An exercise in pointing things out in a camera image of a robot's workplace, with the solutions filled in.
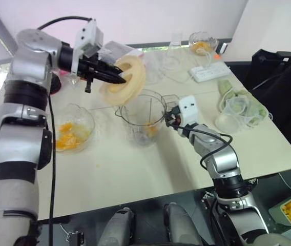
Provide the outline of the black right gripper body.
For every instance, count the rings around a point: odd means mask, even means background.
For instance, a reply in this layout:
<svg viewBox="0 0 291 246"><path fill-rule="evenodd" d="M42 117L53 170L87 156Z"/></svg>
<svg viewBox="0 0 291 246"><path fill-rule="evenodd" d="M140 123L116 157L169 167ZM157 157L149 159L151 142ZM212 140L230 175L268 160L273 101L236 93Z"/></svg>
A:
<svg viewBox="0 0 291 246"><path fill-rule="evenodd" d="M173 107L176 109L176 115L172 115L170 117L174 118L174 125L172 126L174 129L183 129L184 126L182 125L181 121L181 111L179 106Z"/></svg>

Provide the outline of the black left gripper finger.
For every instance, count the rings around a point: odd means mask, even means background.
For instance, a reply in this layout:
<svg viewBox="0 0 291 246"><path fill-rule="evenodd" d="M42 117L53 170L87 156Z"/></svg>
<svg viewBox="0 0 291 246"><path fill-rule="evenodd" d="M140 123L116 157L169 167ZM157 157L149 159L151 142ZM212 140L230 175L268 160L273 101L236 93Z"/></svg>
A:
<svg viewBox="0 0 291 246"><path fill-rule="evenodd" d="M99 62L97 64L97 71L101 76L116 76L120 75L123 71L117 66Z"/></svg>
<svg viewBox="0 0 291 246"><path fill-rule="evenodd" d="M110 83L110 84L124 84L126 80L119 76L118 74L105 74L105 73L96 73L94 75L95 79Z"/></svg>

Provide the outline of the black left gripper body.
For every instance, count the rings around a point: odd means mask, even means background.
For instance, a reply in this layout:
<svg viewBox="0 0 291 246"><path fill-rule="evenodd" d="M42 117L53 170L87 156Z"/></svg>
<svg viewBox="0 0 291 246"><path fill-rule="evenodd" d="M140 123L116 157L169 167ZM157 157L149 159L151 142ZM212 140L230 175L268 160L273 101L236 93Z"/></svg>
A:
<svg viewBox="0 0 291 246"><path fill-rule="evenodd" d="M79 59L77 76L80 79L87 82L85 87L86 93L91 93L91 84L94 79L101 80L100 73L98 69L99 55L94 54L90 57L82 55L82 58Z"/></svg>

